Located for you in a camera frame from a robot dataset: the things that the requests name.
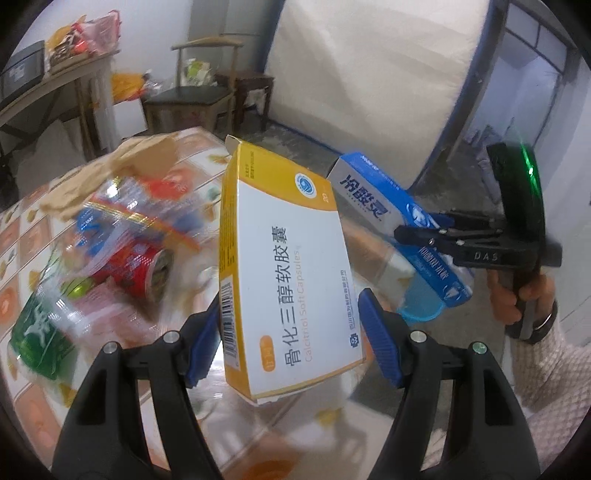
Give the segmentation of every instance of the logo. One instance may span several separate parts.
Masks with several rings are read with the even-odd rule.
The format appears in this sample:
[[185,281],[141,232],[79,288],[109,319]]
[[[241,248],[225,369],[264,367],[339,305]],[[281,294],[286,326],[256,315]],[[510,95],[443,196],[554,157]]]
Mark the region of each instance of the logo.
[[429,220],[422,208],[417,205],[410,205],[407,203],[407,212],[413,217],[413,222],[417,226],[429,227]]
[[304,197],[308,197],[309,199],[315,198],[316,187],[314,186],[314,182],[312,182],[310,178],[303,173],[298,173],[295,177],[295,186],[301,192],[301,194]]
[[460,291],[454,286],[446,288],[444,291],[446,300],[457,300],[460,297]]
[[351,337],[349,337],[349,343],[353,348],[359,346],[359,335],[356,333],[351,333]]

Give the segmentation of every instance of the yellow medicine box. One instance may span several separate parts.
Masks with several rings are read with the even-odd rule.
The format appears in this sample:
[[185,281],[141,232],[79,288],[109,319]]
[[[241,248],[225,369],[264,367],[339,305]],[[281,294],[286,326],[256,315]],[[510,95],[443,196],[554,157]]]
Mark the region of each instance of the yellow medicine box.
[[310,387],[365,355],[330,182],[228,137],[220,302],[226,380],[256,404]]

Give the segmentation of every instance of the chair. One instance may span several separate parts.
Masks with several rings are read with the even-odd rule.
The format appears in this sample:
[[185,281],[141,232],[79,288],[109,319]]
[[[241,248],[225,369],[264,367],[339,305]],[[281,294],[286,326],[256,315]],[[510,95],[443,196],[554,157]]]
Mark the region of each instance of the chair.
[[[174,45],[171,50],[178,51],[177,74],[175,87],[146,100],[144,109],[148,128],[152,133],[154,130],[154,113],[160,110],[169,110],[172,112],[191,111],[203,114],[204,127],[213,132],[216,126],[217,114],[220,106],[228,103],[228,131],[233,132],[232,111],[235,95],[236,82],[236,62],[238,61],[238,49],[243,43],[226,37],[207,37],[193,40],[182,45]],[[183,50],[185,48],[218,48],[233,47],[232,65],[228,83],[217,86],[181,86],[181,74],[183,71]]]

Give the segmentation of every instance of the box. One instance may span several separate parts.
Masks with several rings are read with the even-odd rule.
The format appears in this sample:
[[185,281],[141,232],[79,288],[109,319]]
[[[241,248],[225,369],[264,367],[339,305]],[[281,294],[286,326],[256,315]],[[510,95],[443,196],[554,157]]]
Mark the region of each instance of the box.
[[472,296],[474,276],[453,259],[427,247],[401,245],[393,237],[403,224],[439,228],[437,222],[393,179],[361,153],[341,156],[328,175],[333,188],[403,254],[447,307]]
[[361,364],[349,259],[330,183],[234,137],[223,177],[226,380],[261,404]]
[[8,60],[0,73],[0,110],[43,80],[45,42],[23,48]]

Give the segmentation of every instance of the red can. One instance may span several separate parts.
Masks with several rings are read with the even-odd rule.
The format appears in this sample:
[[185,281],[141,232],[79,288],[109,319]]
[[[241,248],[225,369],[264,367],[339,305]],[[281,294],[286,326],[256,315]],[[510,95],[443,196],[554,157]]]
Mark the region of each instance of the red can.
[[112,277],[132,297],[158,303],[164,295],[173,258],[170,250],[134,241],[113,255],[92,278],[102,283]]

